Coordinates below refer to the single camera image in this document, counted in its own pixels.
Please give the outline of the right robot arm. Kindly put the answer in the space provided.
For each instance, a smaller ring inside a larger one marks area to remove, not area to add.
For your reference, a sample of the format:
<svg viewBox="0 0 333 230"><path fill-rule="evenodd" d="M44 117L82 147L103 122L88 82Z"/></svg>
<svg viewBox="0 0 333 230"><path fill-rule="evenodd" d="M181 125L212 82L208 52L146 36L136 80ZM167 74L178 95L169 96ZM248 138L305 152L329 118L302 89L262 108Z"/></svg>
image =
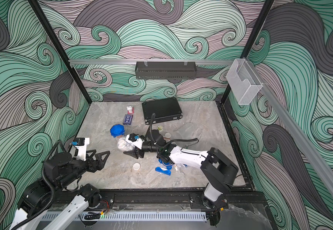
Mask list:
<svg viewBox="0 0 333 230"><path fill-rule="evenodd" d="M173 141L159 145L156 141L126 138L126 146L133 150L124 154L134 158L142 158L145 152L157 153L157 158L165 164L182 164L200 169L208 180L204 189L205 199L214 203L231 192L238 174L238 166L217 148L210 150L191 150L174 144Z"/></svg>

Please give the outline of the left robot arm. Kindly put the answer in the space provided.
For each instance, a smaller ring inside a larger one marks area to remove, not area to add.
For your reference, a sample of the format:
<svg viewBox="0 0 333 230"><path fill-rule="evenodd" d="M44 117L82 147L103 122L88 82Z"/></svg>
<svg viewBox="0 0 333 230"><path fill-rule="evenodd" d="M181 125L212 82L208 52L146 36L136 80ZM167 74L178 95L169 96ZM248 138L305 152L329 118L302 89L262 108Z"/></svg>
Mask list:
<svg viewBox="0 0 333 230"><path fill-rule="evenodd" d="M33 230L52 206L55 197L86 172L95 173L104 168L109 151L88 150L85 160L77 160L68 152L48 155L43 162L41 177L30 184L19 199L12 230ZM67 208L49 225L53 230L64 230L87 208L97 208L101 195L91 184L73 190L74 198Z"/></svg>

